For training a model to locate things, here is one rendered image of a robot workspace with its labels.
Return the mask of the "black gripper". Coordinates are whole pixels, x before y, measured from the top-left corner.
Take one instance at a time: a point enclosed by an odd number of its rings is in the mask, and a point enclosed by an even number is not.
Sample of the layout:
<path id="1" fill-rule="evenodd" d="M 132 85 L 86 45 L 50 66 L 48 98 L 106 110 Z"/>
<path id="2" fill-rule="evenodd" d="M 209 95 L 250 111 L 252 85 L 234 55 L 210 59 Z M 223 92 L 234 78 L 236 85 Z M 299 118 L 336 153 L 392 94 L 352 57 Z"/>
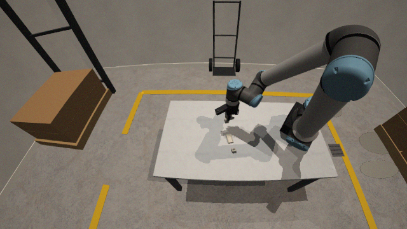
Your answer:
<path id="1" fill-rule="evenodd" d="M 236 105 L 236 106 L 230 106 L 231 107 L 231 109 L 229 109 L 229 110 L 227 110 L 227 111 L 225 111 L 225 118 L 227 118 L 226 119 L 226 122 L 228 123 L 230 120 L 232 120 L 232 119 L 234 119 L 235 117 L 232 117 L 232 115 L 238 115 L 238 112 L 239 112 L 239 109 L 238 109 L 238 107 L 239 107 L 239 102 L 238 102 L 238 104 Z"/>

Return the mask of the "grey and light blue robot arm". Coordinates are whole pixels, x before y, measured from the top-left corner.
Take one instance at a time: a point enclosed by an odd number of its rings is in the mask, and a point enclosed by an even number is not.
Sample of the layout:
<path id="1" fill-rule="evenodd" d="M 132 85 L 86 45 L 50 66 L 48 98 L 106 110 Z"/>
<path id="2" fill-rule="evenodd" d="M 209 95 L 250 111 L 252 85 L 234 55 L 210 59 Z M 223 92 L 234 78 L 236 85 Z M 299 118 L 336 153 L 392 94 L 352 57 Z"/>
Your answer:
<path id="1" fill-rule="evenodd" d="M 260 70 L 249 88 L 240 80 L 230 80 L 226 104 L 215 112 L 220 115 L 239 101 L 256 108 L 266 87 L 327 64 L 313 96 L 293 112 L 293 125 L 286 137 L 291 146 L 308 151 L 319 130 L 347 102 L 359 100 L 369 92 L 381 47 L 378 43 L 378 35 L 368 27 L 338 27 L 316 45 L 266 71 Z"/>

